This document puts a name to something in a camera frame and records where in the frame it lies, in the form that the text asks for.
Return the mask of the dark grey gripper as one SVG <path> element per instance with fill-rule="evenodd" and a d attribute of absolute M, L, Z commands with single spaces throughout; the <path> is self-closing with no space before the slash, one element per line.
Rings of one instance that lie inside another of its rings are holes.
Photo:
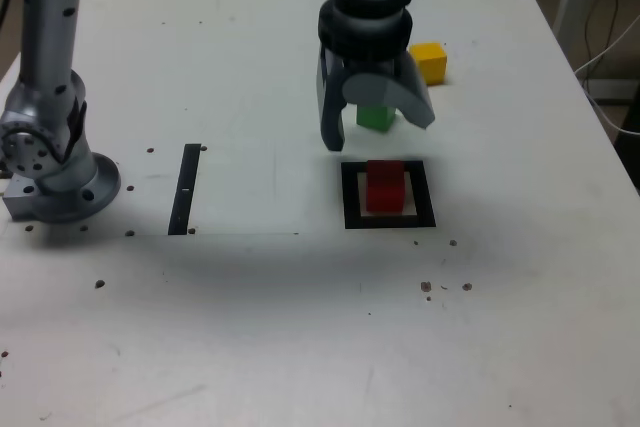
<path fill-rule="evenodd" d="M 435 120 L 426 84 L 409 53 L 376 62 L 338 54 L 321 44 L 316 92 L 321 138 L 329 151 L 344 147 L 342 110 L 347 102 L 357 107 L 396 109 L 421 129 Z"/>

